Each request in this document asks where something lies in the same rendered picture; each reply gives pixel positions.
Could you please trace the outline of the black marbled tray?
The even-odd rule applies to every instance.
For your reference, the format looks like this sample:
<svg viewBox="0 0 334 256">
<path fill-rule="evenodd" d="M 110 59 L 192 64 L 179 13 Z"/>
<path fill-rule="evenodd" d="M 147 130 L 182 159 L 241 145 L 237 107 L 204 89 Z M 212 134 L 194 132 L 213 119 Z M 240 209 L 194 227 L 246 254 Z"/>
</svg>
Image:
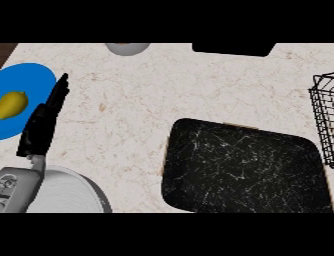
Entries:
<svg viewBox="0 0 334 256">
<path fill-rule="evenodd" d="M 195 213 L 334 211 L 311 140 L 188 118 L 170 131 L 161 196 Z"/>
</svg>

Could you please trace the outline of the grey bowl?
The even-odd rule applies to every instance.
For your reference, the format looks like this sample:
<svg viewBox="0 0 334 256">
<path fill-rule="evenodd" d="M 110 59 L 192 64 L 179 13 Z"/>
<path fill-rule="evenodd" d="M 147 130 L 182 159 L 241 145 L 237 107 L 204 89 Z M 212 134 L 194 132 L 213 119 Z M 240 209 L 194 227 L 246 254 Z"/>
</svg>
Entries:
<svg viewBox="0 0 334 256">
<path fill-rule="evenodd" d="M 108 50 L 120 56 L 133 56 L 142 53 L 150 43 L 107 43 Z"/>
</svg>

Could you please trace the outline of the black appliance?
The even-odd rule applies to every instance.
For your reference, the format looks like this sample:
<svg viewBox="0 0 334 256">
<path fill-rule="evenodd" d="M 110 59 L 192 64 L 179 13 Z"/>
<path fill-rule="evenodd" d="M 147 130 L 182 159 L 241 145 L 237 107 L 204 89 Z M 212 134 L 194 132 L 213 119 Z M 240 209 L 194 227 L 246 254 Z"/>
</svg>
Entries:
<svg viewBox="0 0 334 256">
<path fill-rule="evenodd" d="M 195 52 L 266 57 L 275 43 L 194 43 Z"/>
</svg>

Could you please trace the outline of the yellow lemon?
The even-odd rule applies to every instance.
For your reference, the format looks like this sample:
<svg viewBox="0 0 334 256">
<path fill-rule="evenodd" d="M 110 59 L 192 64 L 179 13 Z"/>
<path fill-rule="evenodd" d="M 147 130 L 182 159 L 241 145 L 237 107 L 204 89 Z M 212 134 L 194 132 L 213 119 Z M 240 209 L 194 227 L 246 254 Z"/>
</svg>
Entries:
<svg viewBox="0 0 334 256">
<path fill-rule="evenodd" d="M 21 91 L 8 92 L 0 98 L 0 120 L 15 117 L 29 106 L 27 94 Z"/>
</svg>

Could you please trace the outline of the blue plate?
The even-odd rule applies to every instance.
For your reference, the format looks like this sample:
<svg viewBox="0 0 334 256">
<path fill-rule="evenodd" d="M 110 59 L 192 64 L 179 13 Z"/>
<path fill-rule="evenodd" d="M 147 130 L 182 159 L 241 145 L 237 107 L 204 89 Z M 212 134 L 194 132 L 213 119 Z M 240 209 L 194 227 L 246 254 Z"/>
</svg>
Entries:
<svg viewBox="0 0 334 256">
<path fill-rule="evenodd" d="M 0 70 L 0 140 L 23 132 L 40 103 L 46 102 L 57 78 L 37 63 L 23 63 Z"/>
</svg>

